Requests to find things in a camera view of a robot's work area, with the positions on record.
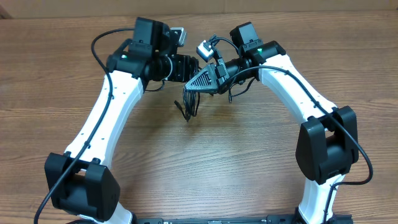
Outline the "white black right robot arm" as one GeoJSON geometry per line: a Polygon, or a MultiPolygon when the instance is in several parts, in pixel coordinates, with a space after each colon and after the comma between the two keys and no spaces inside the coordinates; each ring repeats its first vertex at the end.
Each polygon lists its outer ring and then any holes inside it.
{"type": "Polygon", "coordinates": [[[267,222],[352,223],[351,215],[335,215],[336,191],[352,164],[358,161],[357,120],[354,111],[327,100],[294,67],[276,41],[260,39],[251,22],[234,28],[227,41],[238,57],[225,62],[213,35],[197,47],[207,63],[184,88],[185,93],[230,93],[247,79],[259,80],[271,89],[300,126],[295,158],[305,176],[302,201],[293,215],[274,215],[267,222]]]}

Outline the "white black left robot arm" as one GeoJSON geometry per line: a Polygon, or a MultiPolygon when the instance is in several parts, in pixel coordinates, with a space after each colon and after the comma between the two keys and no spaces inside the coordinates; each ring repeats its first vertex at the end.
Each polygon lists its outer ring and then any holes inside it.
{"type": "Polygon", "coordinates": [[[105,62],[104,82],[82,129],[64,153],[51,153],[44,170],[49,192],[44,202],[77,216],[78,223],[135,223],[119,200],[121,188],[111,173],[114,150],[148,83],[185,83],[198,60],[180,55],[186,30],[139,17],[126,39],[105,62]]]}

